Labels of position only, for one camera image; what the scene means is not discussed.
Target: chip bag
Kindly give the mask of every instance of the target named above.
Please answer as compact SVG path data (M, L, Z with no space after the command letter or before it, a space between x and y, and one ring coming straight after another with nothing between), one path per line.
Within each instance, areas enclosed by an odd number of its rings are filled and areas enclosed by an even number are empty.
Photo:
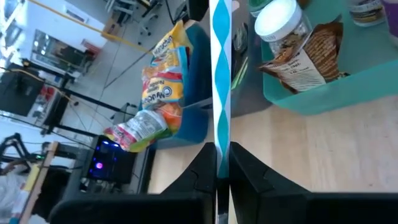
M170 49L142 71L142 107L177 103L183 97L182 77L188 74L186 47Z
M172 134L177 133L181 126L182 109L178 103L166 103L156 110L165 119Z
M193 45L189 41L188 35L185 32L185 28L183 26L182 21L178 21L174 28L168 32L162 40L157 43L155 49L152 51L152 54L155 57L161 56L168 49L174 49L179 46L185 46L189 48L189 55L193 52Z
M129 121L105 129L104 134L129 152L142 152L167 130L163 116L155 111L138 111Z

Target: teal bin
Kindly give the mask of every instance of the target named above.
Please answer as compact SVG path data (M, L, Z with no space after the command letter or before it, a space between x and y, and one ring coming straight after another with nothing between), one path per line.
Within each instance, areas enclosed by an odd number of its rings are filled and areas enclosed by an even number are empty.
M303 115L375 100L398 93L398 49L389 39L387 23L358 27L348 14L345 0L312 0L305 10L312 26L343 15L343 41L338 66L351 74L309 91L292 94L278 79L264 74L264 96L273 104ZM273 59L268 43L262 43L262 59Z

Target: snack bag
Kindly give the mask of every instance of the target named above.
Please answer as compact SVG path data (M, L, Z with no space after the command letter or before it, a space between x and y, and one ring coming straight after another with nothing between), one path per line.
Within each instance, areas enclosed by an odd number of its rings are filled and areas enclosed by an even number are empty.
M185 28L183 26L182 21L178 21L174 28L168 32L162 40L157 43L155 49L152 51L152 54L155 57L161 56L168 49L174 49L179 46L184 46L189 48L189 55L193 52L193 45L189 41L188 35L185 32Z
M156 110L166 120L172 134L177 133L181 126L182 109L178 103L166 103Z
M142 107L148 109L161 102L178 102L183 97L182 77L187 74L185 47L170 49L155 58L142 71Z
M260 71L279 78L293 93L307 91L345 75L338 70L337 58L343 24L319 24L309 38L287 48L277 58L260 66Z
M166 130L167 124L161 114L142 110L129 121L105 129L104 134L126 151L141 152Z

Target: wooden table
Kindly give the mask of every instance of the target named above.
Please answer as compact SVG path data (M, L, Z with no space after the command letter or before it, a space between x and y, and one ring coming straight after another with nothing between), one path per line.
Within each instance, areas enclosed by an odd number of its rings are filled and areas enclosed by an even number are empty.
M398 191L398 96L315 116L271 106L232 119L231 140L311 191ZM157 151L149 192L172 183L203 144Z

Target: purple light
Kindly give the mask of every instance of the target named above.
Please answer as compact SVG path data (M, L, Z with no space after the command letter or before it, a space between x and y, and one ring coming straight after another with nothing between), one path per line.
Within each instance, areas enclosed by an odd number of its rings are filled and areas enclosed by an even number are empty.
M97 162L97 163L95 164L95 167L97 167L97 169L102 169L103 165L102 165L102 163Z

